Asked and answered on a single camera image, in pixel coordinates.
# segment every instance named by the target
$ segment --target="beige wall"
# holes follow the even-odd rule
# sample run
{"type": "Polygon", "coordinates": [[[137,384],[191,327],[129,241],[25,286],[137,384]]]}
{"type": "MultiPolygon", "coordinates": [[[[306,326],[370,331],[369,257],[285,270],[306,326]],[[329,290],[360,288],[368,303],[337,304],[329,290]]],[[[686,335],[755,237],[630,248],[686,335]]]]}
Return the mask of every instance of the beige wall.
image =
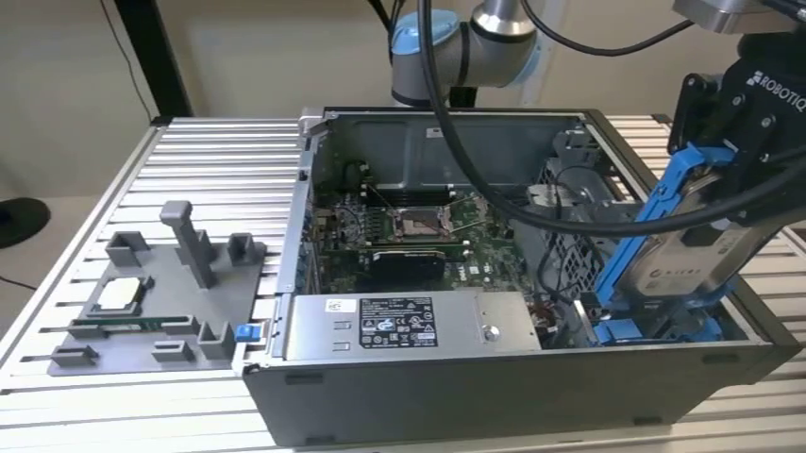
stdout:
{"type": "MultiPolygon", "coordinates": [[[[549,0],[566,5],[562,33],[598,47],[621,47],[681,21],[673,0],[549,0]]],[[[686,74],[723,73],[737,60],[737,37],[697,26],[632,56],[602,58],[557,46],[538,105],[596,107],[610,113],[674,113],[686,74]]]]}
{"type": "MultiPolygon", "coordinates": [[[[464,15],[476,4],[436,2],[464,15]]],[[[294,117],[306,105],[390,104],[386,35],[366,0],[161,8],[197,114],[294,117]]],[[[481,105],[517,106],[520,94],[482,91],[481,105]]],[[[101,193],[146,126],[99,1],[0,0],[0,197],[101,193]]]]}
{"type": "MultiPolygon", "coordinates": [[[[437,2],[464,17],[477,4],[437,2]]],[[[634,42],[678,20],[669,4],[574,0],[562,30],[585,42],[634,42]]],[[[366,0],[162,0],[161,7],[198,114],[293,117],[306,105],[389,105],[386,39],[366,0]]],[[[669,111],[682,74],[732,60],[731,40],[685,33],[621,60],[557,49],[540,104],[669,111]]],[[[125,35],[123,45],[130,50],[125,35]]],[[[481,106],[520,100],[520,89],[481,92],[481,106]]],[[[101,193],[146,125],[98,0],[0,0],[0,197],[101,193]]]]}

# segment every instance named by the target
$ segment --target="white sticker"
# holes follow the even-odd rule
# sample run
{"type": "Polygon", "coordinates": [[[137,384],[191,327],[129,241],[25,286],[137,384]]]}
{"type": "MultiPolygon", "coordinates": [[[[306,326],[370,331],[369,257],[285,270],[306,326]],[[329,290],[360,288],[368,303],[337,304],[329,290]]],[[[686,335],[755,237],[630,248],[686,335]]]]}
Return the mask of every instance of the white sticker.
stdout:
{"type": "Polygon", "coordinates": [[[426,138],[428,139],[441,139],[442,138],[442,129],[440,127],[429,127],[426,129],[426,138]]]}
{"type": "Polygon", "coordinates": [[[325,311],[329,313],[356,313],[356,299],[328,299],[325,302],[325,311]]]}

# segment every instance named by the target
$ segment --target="black pole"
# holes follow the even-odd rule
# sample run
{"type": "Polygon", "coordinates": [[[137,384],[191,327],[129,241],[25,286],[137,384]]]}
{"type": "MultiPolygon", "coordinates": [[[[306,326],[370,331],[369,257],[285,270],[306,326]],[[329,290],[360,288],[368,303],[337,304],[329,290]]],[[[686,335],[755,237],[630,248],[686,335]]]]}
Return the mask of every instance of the black pole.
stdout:
{"type": "Polygon", "coordinates": [[[157,0],[115,0],[162,116],[193,116],[157,0]]]}

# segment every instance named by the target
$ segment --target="robotiq logo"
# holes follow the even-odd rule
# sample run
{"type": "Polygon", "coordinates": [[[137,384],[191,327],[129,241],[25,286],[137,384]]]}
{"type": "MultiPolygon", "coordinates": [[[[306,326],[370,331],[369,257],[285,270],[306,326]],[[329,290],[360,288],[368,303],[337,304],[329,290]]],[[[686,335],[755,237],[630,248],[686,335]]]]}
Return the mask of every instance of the robotiq logo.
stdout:
{"type": "Polygon", "coordinates": [[[795,92],[780,82],[771,78],[769,75],[765,75],[761,71],[756,71],[756,74],[752,78],[748,79],[748,84],[753,87],[760,85],[765,87],[765,90],[773,93],[773,95],[779,96],[788,104],[791,104],[797,111],[801,113],[806,110],[806,98],[800,95],[799,92],[795,92]]]}

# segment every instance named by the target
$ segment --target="green circuit board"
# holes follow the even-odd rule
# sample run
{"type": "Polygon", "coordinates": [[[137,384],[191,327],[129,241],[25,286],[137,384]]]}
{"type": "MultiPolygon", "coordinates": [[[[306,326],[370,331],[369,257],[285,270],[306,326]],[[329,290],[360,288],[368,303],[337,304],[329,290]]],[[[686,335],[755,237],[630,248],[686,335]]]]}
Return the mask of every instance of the green circuit board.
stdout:
{"type": "Polygon", "coordinates": [[[458,288],[534,293],[509,224],[473,193],[457,193],[456,201],[440,207],[341,206],[322,212],[332,222],[320,222],[325,228],[320,242],[325,294],[458,288]],[[338,227],[345,234],[334,233],[338,227]],[[389,282],[381,288],[372,285],[370,267],[377,254],[401,251],[440,254],[445,258],[442,278],[389,282]]]}

